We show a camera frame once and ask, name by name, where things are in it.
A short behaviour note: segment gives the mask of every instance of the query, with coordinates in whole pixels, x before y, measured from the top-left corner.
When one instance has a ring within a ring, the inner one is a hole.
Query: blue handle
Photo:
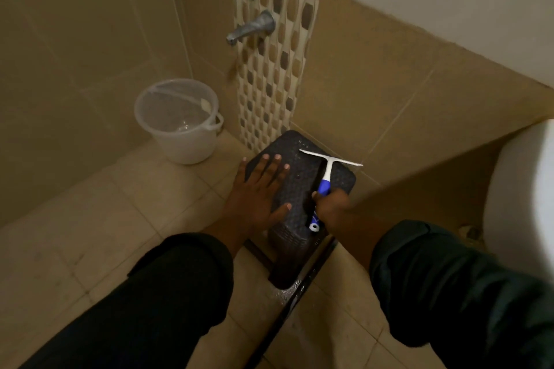
[[[331,182],[328,180],[321,180],[319,183],[319,187],[317,188],[317,192],[322,195],[322,197],[325,197],[327,194],[329,194],[329,191],[331,190]],[[313,232],[319,232],[319,228],[321,226],[321,221],[317,217],[317,213],[314,211],[314,215],[312,216],[312,220],[310,222],[310,230]]]

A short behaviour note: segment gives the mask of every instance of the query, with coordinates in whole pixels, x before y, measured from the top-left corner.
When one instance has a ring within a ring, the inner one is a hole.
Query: textured stool surface
[[[294,273],[299,273],[302,266],[309,259],[315,248],[327,235],[325,226],[319,232],[310,231],[308,225],[314,212],[315,204],[311,193],[317,190],[325,171],[327,161],[321,157],[302,153],[300,149],[330,156],[315,143],[294,130],[282,134],[267,148],[253,158],[246,166],[246,178],[254,170],[263,154],[273,157],[282,156],[281,166],[290,164],[290,172],[279,192],[275,195],[272,209],[275,210],[284,203],[293,205],[285,220],[269,231],[269,240],[279,254],[276,266],[287,266],[287,269],[275,269],[276,274],[282,274],[280,279],[273,283],[283,289],[296,279]],[[342,163],[334,163],[331,173],[331,187],[341,188],[347,193],[356,184],[356,176]]]

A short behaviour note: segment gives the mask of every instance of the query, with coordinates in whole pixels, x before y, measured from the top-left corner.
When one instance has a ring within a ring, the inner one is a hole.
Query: bucket handle
[[[219,119],[219,122],[218,123],[214,123],[214,124],[205,124],[204,125],[204,128],[206,130],[215,130],[215,131],[219,131],[221,129],[221,126],[223,126],[223,122],[225,121],[223,119],[223,115],[221,115],[220,113],[217,113],[217,116],[216,116],[218,119]]]

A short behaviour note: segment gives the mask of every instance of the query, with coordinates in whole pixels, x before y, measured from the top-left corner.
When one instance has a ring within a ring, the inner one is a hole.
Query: metal tap
[[[268,34],[271,34],[274,30],[275,20],[273,19],[273,15],[268,10],[265,10],[260,13],[260,16],[256,19],[237,27],[236,30],[227,34],[227,43],[233,46],[243,37],[247,37],[257,32],[267,32]]]

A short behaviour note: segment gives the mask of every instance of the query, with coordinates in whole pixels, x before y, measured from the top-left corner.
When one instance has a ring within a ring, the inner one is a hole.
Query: hand
[[[312,193],[315,201],[317,217],[332,232],[340,223],[342,216],[350,210],[350,199],[342,189],[331,189],[331,193],[323,197],[317,191]]]
[[[286,164],[278,173],[281,155],[275,155],[264,172],[268,160],[269,155],[263,155],[248,181],[245,182],[246,158],[243,158],[231,194],[223,207],[222,218],[237,219],[239,225],[246,231],[247,237],[271,228],[283,220],[292,207],[287,203],[271,212],[273,196],[289,173],[290,165]]]

